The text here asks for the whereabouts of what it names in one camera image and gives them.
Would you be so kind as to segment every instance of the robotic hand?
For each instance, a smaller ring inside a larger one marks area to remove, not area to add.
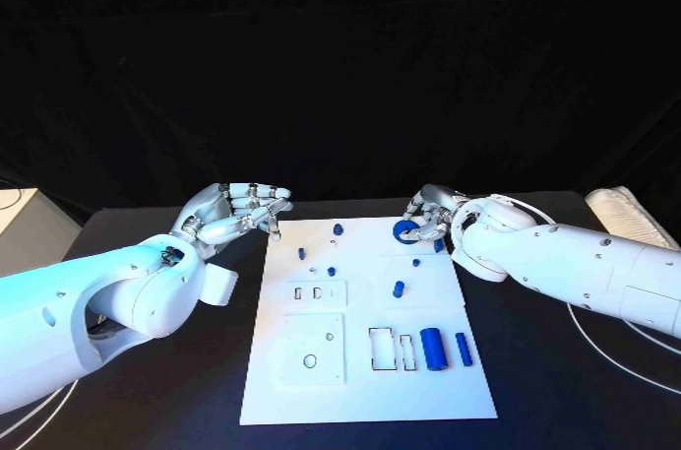
[[[537,225],[514,203],[550,224]],[[422,226],[410,221],[420,208]],[[451,258],[478,278],[502,282],[511,275],[537,292],[681,338],[681,252],[554,224],[505,196],[471,200],[428,184],[396,224],[396,239],[438,240],[448,232]]]
[[[256,227],[279,239],[289,196],[269,185],[212,184],[170,234],[0,279],[0,414],[170,335],[199,300],[227,304],[237,274],[204,260]],[[106,317],[89,330],[85,308]]]

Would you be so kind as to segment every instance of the blue cylinder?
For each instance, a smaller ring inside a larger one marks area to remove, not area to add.
[[[449,367],[446,355],[443,354],[442,336],[439,329],[422,330],[423,352],[426,354],[426,364],[430,371],[442,371]]]
[[[461,352],[461,359],[464,360],[464,366],[469,366],[472,364],[471,352],[468,351],[468,344],[465,343],[465,335],[462,332],[456,334],[456,343],[458,351]]]
[[[393,289],[393,295],[399,298],[402,297],[402,293],[404,291],[404,283],[402,281],[399,281],[396,284],[394,284],[394,289]]]

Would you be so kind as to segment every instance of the black table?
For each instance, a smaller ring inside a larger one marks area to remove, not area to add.
[[[517,197],[557,222],[603,229],[577,194]],[[282,219],[399,216],[407,201],[298,203]],[[177,213],[174,208],[99,212],[68,258],[165,232]],[[29,448],[678,448],[681,396],[639,381],[597,355],[561,302],[512,280],[487,283],[458,267],[499,418],[239,426],[265,245],[266,235],[252,232],[213,259],[240,274],[229,306],[200,302],[170,337],[127,351],[81,379]],[[607,353],[681,389],[681,357],[636,336],[622,321],[584,310],[576,314]],[[3,416],[0,428],[20,412],[26,410]],[[13,448],[43,418],[0,446]]]

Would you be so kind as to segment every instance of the black curtain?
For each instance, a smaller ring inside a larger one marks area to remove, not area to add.
[[[214,181],[294,200],[623,183],[674,230],[678,17],[678,0],[0,0],[0,177],[82,219]]]

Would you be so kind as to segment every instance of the white board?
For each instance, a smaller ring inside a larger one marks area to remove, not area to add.
[[[449,257],[435,253],[432,242],[394,240],[399,220],[279,223],[281,241],[269,241],[266,249],[242,425],[497,417]],[[340,236],[334,224],[343,226]],[[298,248],[305,248],[304,260]],[[400,298],[396,281],[404,282]],[[311,298],[315,287],[321,297]],[[334,297],[324,294],[331,289]],[[440,330],[443,371],[426,368],[419,333],[429,327]],[[370,328],[392,329],[397,370],[371,368]],[[472,366],[461,362],[458,332]],[[404,370],[402,335],[412,337],[416,371]]]

